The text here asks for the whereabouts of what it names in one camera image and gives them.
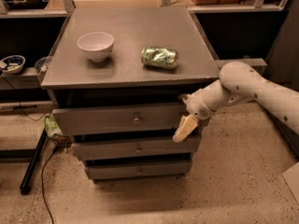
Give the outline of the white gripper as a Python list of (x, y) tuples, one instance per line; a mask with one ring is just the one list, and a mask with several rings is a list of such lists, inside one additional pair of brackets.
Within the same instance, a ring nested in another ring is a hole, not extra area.
[(216, 113), (218, 97), (215, 91), (200, 89), (192, 94), (183, 93), (178, 99), (186, 104), (188, 116), (182, 116), (173, 135), (173, 141), (180, 143), (197, 127), (199, 119), (208, 119)]

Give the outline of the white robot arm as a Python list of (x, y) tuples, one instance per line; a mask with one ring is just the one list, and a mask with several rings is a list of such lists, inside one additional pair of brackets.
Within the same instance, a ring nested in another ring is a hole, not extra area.
[(182, 142), (197, 128), (200, 120), (209, 119), (228, 105), (255, 101), (299, 133), (299, 92), (263, 78), (250, 65), (229, 62), (220, 70), (220, 77), (207, 87), (182, 96), (188, 116), (183, 116), (173, 136)]

